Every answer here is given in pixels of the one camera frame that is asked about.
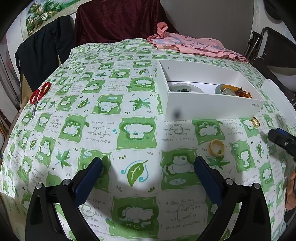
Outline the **person's right hand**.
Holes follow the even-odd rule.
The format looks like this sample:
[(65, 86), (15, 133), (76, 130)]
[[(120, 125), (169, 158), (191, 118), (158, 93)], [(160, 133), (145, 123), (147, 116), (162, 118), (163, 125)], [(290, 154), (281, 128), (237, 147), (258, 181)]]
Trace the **person's right hand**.
[(287, 211), (293, 210), (296, 206), (296, 198), (294, 194), (295, 187), (295, 170), (290, 174), (290, 178), (287, 182), (287, 190), (285, 195), (285, 209)]

